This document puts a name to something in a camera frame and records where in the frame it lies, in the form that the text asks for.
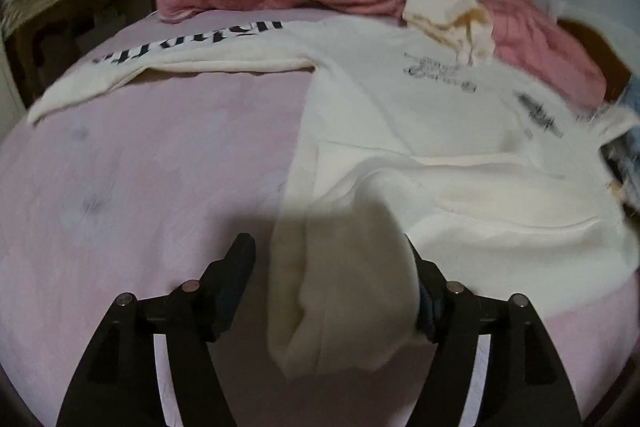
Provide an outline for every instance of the mattress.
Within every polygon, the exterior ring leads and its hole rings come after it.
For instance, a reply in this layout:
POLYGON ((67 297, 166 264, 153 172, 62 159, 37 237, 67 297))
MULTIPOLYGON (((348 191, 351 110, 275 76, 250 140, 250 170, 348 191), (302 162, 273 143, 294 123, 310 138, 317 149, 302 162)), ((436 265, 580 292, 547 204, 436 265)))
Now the mattress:
MULTIPOLYGON (((144 42, 260 20, 320 20, 313 9, 155 15, 81 62, 144 42)), ((0 148, 0 363, 46 427, 111 301, 197 279, 238 232, 258 260, 231 330, 211 346, 232 413, 249 426, 405 425, 433 346, 382 369, 286 381, 267 354, 268 241, 311 75, 148 71, 107 96, 20 122, 0 148)), ((634 349, 638 280, 546 321, 583 415, 634 349)), ((181 425, 159 363, 167 425, 181 425)))

